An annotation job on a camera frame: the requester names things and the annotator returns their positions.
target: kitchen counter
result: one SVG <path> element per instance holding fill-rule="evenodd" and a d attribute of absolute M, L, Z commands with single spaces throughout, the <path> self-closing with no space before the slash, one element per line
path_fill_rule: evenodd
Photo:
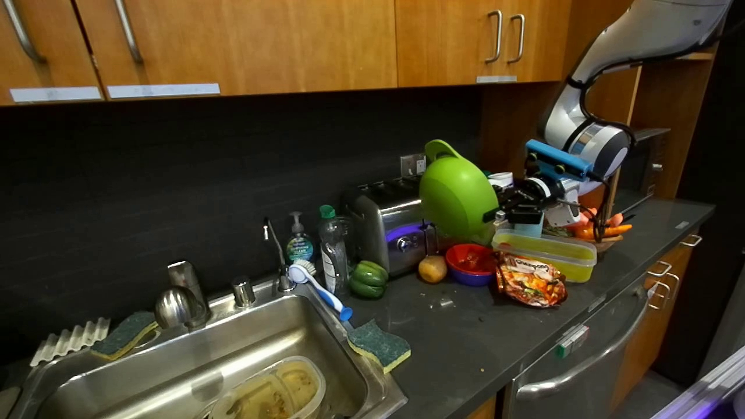
<path fill-rule="evenodd" d="M 412 359 L 392 369 L 408 395 L 395 416 L 466 416 L 546 351 L 568 325 L 638 281 L 713 210 L 701 203 L 647 200 L 635 210 L 635 227 L 600 256 L 586 284 L 571 284 L 568 299 L 553 309 L 524 306 L 491 288 L 425 284 L 415 274 L 392 280 L 382 299 L 341 297 L 355 309 L 354 324 L 374 318 L 412 345 Z"/>

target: dish soap bottle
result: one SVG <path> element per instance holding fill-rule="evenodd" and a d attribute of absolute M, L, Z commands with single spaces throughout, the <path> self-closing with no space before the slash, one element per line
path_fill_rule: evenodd
<path fill-rule="evenodd" d="M 346 259 L 346 226 L 334 213 L 333 204 L 318 206 L 321 226 L 318 226 L 318 250 L 323 266 L 325 288 L 334 292 L 338 284 L 346 284 L 348 277 L 348 259 Z"/>
<path fill-rule="evenodd" d="M 288 260 L 310 260 L 311 259 L 311 239 L 310 234 L 305 232 L 305 226 L 299 221 L 299 211 L 290 211 L 292 216 L 292 226 L 290 226 L 290 232 L 292 236 L 285 241 L 285 259 Z"/>

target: sink basin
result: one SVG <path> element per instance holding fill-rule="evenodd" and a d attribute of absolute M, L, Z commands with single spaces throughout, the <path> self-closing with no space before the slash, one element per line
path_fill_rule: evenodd
<path fill-rule="evenodd" d="M 80 351 L 29 373 L 12 416 L 218 416 L 225 391 L 290 355 L 325 378 L 316 416 L 388 416 L 397 383 L 344 345 L 341 324 L 310 285 L 222 313 L 191 333 L 163 333 L 134 353 L 103 362 Z"/>

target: dish rack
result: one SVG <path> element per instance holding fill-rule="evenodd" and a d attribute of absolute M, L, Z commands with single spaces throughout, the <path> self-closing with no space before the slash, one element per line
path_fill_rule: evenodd
<path fill-rule="evenodd" d="M 85 320 L 83 325 L 75 325 L 71 331 L 62 327 L 58 334 L 46 334 L 46 339 L 36 346 L 28 366 L 36 367 L 40 362 L 48 362 L 54 359 L 62 359 L 68 353 L 89 348 L 106 334 L 110 318 L 103 317 L 97 317 L 94 320 Z"/>

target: black backsplash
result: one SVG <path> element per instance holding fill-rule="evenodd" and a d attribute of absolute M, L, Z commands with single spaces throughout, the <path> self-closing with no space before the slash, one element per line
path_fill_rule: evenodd
<path fill-rule="evenodd" d="M 480 91 L 368 91 L 0 108 L 0 362 L 146 309 L 186 259 L 206 292 L 276 268 L 299 210 L 397 175 L 432 136 L 477 153 Z"/>

